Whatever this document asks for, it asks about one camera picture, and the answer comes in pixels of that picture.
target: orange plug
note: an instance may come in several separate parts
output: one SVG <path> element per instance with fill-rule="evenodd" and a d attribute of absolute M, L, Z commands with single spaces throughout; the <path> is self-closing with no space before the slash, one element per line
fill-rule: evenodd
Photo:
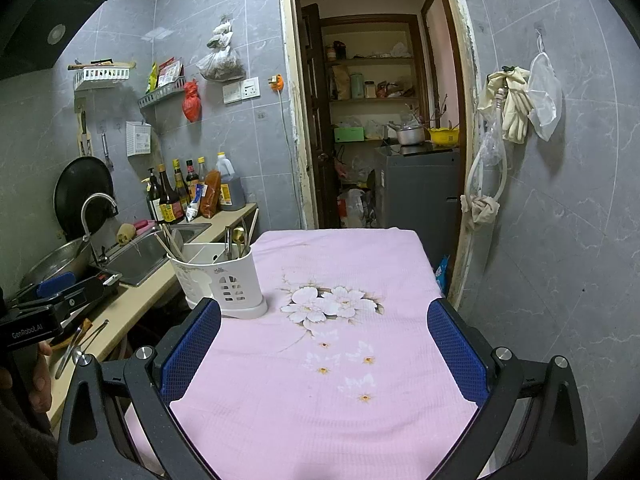
<path fill-rule="evenodd" d="M 282 90 L 284 88 L 284 79 L 280 74 L 271 76 L 269 78 L 269 86 L 271 90 Z"/>

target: yellow bowl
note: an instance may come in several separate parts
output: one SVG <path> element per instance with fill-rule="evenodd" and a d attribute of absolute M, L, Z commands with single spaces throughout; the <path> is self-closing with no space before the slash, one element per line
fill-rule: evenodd
<path fill-rule="evenodd" d="M 429 128 L 431 142 L 439 146 L 455 146 L 458 143 L 459 128 Z"/>

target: tiled wall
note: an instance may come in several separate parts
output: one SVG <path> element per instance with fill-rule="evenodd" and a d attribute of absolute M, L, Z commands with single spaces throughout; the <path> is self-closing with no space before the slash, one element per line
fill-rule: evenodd
<path fill-rule="evenodd" d="M 572 364 L 593 477 L 640 413 L 640 51 L 607 0 L 466 0 L 482 76 L 528 68 L 536 33 L 562 82 L 549 142 L 515 146 L 477 299 L 492 344 Z"/>
<path fill-rule="evenodd" d="M 111 245 L 121 222 L 147 218 L 140 179 L 150 156 L 127 159 L 125 121 L 140 120 L 136 100 L 146 88 L 152 45 L 141 37 L 153 27 L 156 0 L 108 0 L 85 23 L 55 67 L 0 81 L 0 286 L 17 288 L 23 274 L 64 243 L 52 208 L 54 186 L 64 167 L 78 156 L 72 72 L 74 59 L 135 60 L 131 78 L 88 94 L 87 127 L 94 155 L 102 158 L 100 129 L 108 138 L 120 215 L 97 237 Z"/>
<path fill-rule="evenodd" d="M 222 84 L 207 82 L 195 63 L 210 51 L 206 46 L 223 16 L 232 20 L 232 46 L 244 63 L 247 77 L 260 78 L 260 97 L 225 105 Z M 225 152 L 242 178 L 248 202 L 260 207 L 258 228 L 295 229 L 300 220 L 289 151 L 278 94 L 267 83 L 270 75 L 286 79 L 279 0 L 158 0 L 155 27 L 172 31 L 155 40 L 155 58 L 181 57 L 185 75 L 195 78 L 202 99 L 202 120 L 189 123 L 180 98 L 156 105 L 162 154 L 168 165 L 180 158 L 205 156 L 213 168 L 218 152 Z M 282 92 L 290 148 L 289 93 Z"/>

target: green box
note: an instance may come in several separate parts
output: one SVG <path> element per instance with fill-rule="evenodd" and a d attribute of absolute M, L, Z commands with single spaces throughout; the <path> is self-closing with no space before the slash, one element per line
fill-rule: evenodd
<path fill-rule="evenodd" d="M 335 142 L 364 140 L 364 128 L 334 128 Z"/>

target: gold spoon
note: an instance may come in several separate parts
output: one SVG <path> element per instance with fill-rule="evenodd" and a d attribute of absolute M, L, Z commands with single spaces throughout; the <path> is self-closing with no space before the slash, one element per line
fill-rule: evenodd
<path fill-rule="evenodd" d="M 242 251 L 244 250 L 244 228 L 236 227 L 232 238 L 238 246 L 238 258 L 242 258 Z"/>

